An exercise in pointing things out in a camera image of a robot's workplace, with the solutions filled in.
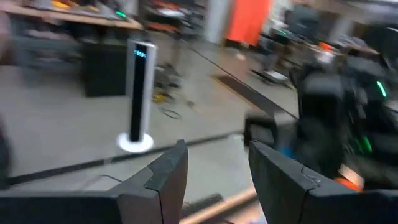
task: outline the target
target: orange curtain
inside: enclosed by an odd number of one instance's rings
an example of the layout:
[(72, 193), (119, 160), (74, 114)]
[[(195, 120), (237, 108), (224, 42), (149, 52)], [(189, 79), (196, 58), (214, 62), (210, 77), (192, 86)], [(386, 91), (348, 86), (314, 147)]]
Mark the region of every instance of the orange curtain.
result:
[(256, 45), (272, 0), (234, 0), (228, 40)]

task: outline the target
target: blue light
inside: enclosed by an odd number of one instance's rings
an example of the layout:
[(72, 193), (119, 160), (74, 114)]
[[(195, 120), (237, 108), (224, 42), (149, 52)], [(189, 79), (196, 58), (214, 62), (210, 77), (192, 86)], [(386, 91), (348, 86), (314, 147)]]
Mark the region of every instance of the blue light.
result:
[(139, 51), (139, 50), (134, 50), (134, 54), (135, 54), (135, 55), (138, 55), (138, 56), (140, 56), (140, 57), (143, 57), (143, 58), (146, 58), (146, 57), (147, 57), (147, 55), (146, 55), (144, 52), (141, 52), (141, 51)]

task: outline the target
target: green light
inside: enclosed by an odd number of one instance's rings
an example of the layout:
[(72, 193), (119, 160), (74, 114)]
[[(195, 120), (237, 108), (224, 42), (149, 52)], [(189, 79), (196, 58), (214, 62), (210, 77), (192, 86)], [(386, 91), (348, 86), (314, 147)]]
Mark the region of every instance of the green light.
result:
[(383, 84), (381, 84), (380, 81), (377, 81), (377, 85), (378, 85), (379, 88), (380, 88), (381, 94), (383, 94), (384, 97), (387, 97), (387, 93), (386, 93), (386, 90), (385, 90), (384, 87), (383, 87)]
[(363, 137), (363, 141), (364, 141), (364, 143), (365, 143), (366, 149), (367, 149), (369, 152), (372, 152), (372, 146), (371, 146), (371, 143), (369, 142), (368, 137), (364, 136), (364, 137)]
[(116, 15), (118, 15), (118, 16), (121, 16), (121, 17), (123, 17), (123, 18), (126, 18), (126, 15), (125, 15), (124, 13), (121, 13), (121, 12), (119, 12), (119, 11), (116, 11), (115, 13), (116, 13)]

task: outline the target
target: concrete floor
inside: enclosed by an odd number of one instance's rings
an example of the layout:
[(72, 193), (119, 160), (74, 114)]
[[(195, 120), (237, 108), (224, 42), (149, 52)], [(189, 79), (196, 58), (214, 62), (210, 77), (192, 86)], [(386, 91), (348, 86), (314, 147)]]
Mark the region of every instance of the concrete floor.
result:
[[(155, 42), (159, 46), (158, 63), (166, 62), (171, 40), (164, 35), (155, 35)], [(230, 73), (297, 114), (294, 92), (267, 86), (248, 75), (248, 68), (256, 66), (256, 60), (239, 61), (233, 50), (219, 54), (217, 48), (201, 42), (194, 43), (193, 48), (199, 54), (183, 49), (177, 71), (183, 75), (182, 93), (195, 103), (195, 107), (191, 109), (182, 99), (178, 100), (171, 109), (180, 113), (182, 119), (174, 120), (162, 114), (157, 105), (152, 105), (149, 134), (157, 147), (172, 145), (178, 139), (192, 141), (243, 129), (244, 114), (253, 108), (215, 82), (211, 78), (214, 74)], [(115, 140), (120, 132), (127, 130), (128, 99), (84, 98), (77, 78), (71, 74), (43, 74), (37, 77), (34, 85), (26, 85), (17, 67), (0, 67), (0, 105), (0, 114), (5, 119), (14, 147), (12, 176), (126, 154), (118, 149)], [(157, 156), (153, 154), (29, 182), (12, 190), (78, 190), (98, 174), (124, 180)], [(189, 147), (189, 160), (188, 201), (213, 193), (229, 197), (251, 184), (241, 137)], [(85, 190), (106, 190), (116, 184), (111, 179), (102, 178)]]

